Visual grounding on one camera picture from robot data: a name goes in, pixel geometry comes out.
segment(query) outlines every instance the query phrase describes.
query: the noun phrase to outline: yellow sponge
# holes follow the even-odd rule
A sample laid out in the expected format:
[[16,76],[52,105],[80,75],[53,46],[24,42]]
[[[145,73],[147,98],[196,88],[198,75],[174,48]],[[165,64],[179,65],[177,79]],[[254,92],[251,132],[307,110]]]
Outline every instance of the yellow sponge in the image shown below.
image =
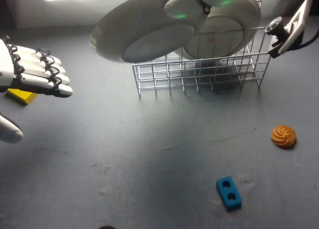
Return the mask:
[[18,99],[24,104],[29,104],[37,96],[36,93],[30,93],[30,92],[21,91],[19,89],[11,89],[11,88],[8,89],[7,93],[8,95]]

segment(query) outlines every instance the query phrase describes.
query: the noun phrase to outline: metal wire basket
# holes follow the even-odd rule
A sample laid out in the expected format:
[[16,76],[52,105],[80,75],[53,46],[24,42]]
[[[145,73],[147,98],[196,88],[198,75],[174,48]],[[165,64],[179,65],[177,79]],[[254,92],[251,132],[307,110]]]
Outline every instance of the metal wire basket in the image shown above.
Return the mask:
[[[261,7],[261,0],[256,1]],[[133,73],[139,97],[143,90],[154,90],[157,95],[158,90],[168,89],[171,95],[173,88],[182,88],[185,94],[187,88],[194,87],[200,93],[204,86],[216,91],[220,86],[227,89],[230,84],[236,84],[242,89],[248,81],[256,82],[260,88],[271,58],[267,52],[262,52],[266,37],[264,29],[265,27],[246,29],[245,33],[256,31],[254,38],[245,42],[245,47],[232,56],[187,60],[181,50],[180,56],[170,53],[150,62],[134,64]],[[236,30],[199,33],[197,50],[202,35],[234,31]]]

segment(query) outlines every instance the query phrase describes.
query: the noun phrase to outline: orange swirl object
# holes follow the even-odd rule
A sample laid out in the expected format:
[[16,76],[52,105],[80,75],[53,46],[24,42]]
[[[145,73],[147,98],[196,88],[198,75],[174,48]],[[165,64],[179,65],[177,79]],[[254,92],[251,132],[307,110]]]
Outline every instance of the orange swirl object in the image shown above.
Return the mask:
[[279,148],[292,149],[297,142],[297,137],[291,127],[281,125],[273,129],[271,140]]

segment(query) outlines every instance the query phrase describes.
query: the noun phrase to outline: gray tabletop surface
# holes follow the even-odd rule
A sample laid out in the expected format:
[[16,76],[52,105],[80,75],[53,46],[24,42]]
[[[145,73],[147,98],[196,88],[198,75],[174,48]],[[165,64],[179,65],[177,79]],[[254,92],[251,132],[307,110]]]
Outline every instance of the gray tabletop surface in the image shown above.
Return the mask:
[[[306,40],[319,27],[312,17]],[[270,62],[255,83],[222,93],[144,92],[132,66],[107,61],[89,28],[20,30],[17,45],[49,48],[72,80],[67,99],[39,95],[0,111],[24,140],[0,143],[0,228],[300,229],[319,226],[319,40]],[[290,151],[270,140],[296,131]],[[243,200],[228,213],[216,180]]]

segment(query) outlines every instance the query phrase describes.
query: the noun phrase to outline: blue rectangular block with holes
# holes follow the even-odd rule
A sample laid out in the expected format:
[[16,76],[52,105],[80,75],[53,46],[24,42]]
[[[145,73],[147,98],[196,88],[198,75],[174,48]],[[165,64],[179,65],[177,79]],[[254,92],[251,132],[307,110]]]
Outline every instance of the blue rectangular block with holes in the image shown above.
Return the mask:
[[216,186],[219,195],[228,211],[241,208],[241,197],[231,176],[217,180]]

